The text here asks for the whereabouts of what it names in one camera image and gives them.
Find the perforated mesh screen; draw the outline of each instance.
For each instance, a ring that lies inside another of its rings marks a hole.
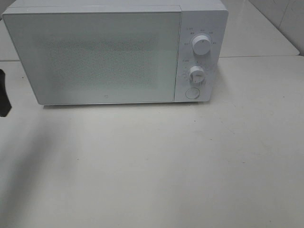
[[[6,17],[41,104],[173,101],[180,13]]]

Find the microwave oven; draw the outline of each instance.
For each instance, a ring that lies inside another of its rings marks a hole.
[[[220,0],[17,0],[2,15],[42,105],[208,101]]]

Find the white tabletop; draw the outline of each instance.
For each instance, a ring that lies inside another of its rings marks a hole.
[[[304,58],[218,67],[209,103],[43,107],[0,63],[2,226],[302,228]]]
[[[299,54],[248,0],[223,0],[223,3],[229,17],[221,57]],[[0,21],[0,61],[18,59],[3,21]]]

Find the timer knob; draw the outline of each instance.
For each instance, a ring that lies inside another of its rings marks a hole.
[[[190,81],[193,83],[200,83],[205,79],[205,71],[200,66],[190,68]]]
[[[210,51],[211,38],[208,35],[198,35],[192,40],[192,48],[195,54],[203,56]]]

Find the white tile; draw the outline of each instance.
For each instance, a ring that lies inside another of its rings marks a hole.
[[[298,55],[299,51],[248,0],[222,0],[229,11],[221,57]]]
[[[11,42],[3,20],[0,20],[0,61],[18,61],[19,57]]]
[[[283,18],[289,0],[250,0],[277,28]]]
[[[304,55],[304,0],[290,0],[280,30]]]
[[[6,8],[12,4],[15,0],[1,0],[0,1],[0,18],[2,13],[6,10]]]

